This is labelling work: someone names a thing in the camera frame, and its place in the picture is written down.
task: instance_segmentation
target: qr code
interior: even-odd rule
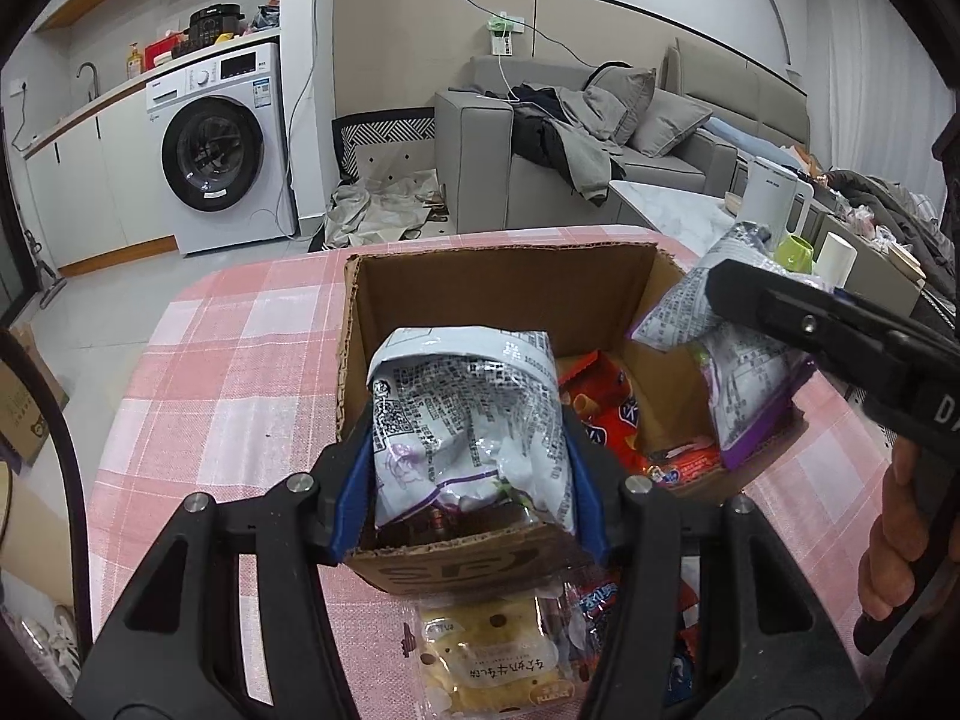
[[[373,402],[373,451],[380,452],[386,447],[385,440],[390,436],[402,436],[414,432],[414,426],[403,413],[403,404],[398,400],[376,400]]]

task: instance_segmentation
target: pillow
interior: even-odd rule
[[[769,159],[774,165],[793,167],[793,170],[808,172],[806,165],[800,165],[794,155],[786,149],[774,146],[774,143],[770,143],[770,141],[765,141],[763,138],[757,138],[749,132],[737,129],[732,124],[724,122],[723,119],[717,119],[715,116],[710,117],[704,124],[704,129],[710,134],[727,141],[727,143],[732,143],[741,151],[746,151],[755,157]]]
[[[645,157],[666,156],[712,114],[706,105],[658,89],[630,147]]]
[[[624,146],[650,107],[656,89],[656,70],[607,66],[594,74],[587,89],[592,86],[610,92],[627,109],[613,132],[613,141]]]

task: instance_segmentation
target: pink checkered tablecloth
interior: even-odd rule
[[[696,260],[673,239],[621,226],[454,236],[364,252],[610,240],[656,242],[687,268]],[[227,501],[262,493],[290,473],[309,469],[333,442],[344,264],[354,253],[230,268],[200,280],[167,308],[133,372],[91,495],[95,630],[185,495],[206,490]],[[853,652],[856,565],[880,511],[886,461],[819,373],[795,401],[809,429],[747,492],[798,560]],[[254,697],[267,699],[251,562],[243,567],[248,683]],[[411,717],[414,672],[400,647],[405,605],[347,568],[320,573],[361,715]]]

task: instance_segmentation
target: curtain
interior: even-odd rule
[[[920,41],[887,0],[808,0],[811,149],[824,165],[947,199],[930,146],[954,110]]]

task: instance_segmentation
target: green cup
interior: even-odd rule
[[[776,248],[774,261],[791,274],[812,274],[813,247],[799,235],[788,235]]]

